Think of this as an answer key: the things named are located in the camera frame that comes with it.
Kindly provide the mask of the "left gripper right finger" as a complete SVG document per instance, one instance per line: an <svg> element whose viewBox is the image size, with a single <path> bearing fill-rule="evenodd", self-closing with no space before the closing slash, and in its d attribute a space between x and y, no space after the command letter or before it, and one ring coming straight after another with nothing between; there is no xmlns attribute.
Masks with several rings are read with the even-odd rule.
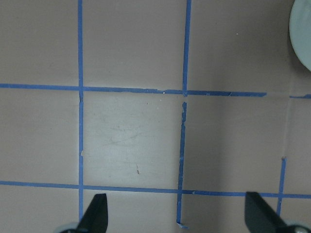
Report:
<svg viewBox="0 0 311 233"><path fill-rule="evenodd" d="M251 233L291 233L288 226L257 192L246 192L244 221Z"/></svg>

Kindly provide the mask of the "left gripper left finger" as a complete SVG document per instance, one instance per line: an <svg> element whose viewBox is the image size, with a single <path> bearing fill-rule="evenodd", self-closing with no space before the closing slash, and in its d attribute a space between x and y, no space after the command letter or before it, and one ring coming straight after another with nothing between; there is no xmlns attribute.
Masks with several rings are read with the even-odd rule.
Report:
<svg viewBox="0 0 311 233"><path fill-rule="evenodd" d="M106 194L94 195L85 214L76 227L77 233L105 233L108 227Z"/></svg>

